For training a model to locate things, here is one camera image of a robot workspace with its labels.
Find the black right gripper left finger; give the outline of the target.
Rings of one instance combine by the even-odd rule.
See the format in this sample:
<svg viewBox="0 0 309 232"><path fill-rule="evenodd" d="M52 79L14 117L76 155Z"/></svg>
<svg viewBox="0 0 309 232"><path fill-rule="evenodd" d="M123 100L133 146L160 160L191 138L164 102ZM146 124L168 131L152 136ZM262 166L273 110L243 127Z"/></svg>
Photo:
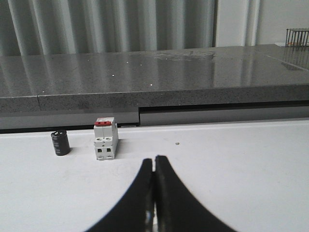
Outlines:
<svg viewBox="0 0 309 232"><path fill-rule="evenodd" d="M144 159L134 181L117 204L90 232L151 232L154 219L152 160Z"/></svg>

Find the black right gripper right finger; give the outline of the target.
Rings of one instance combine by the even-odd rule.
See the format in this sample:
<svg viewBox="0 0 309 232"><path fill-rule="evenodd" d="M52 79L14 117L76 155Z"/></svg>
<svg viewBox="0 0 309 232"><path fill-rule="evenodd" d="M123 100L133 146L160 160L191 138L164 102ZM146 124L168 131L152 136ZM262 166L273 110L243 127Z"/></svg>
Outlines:
<svg viewBox="0 0 309 232"><path fill-rule="evenodd" d="M155 190L160 232L233 232L188 190L166 156L155 158Z"/></svg>

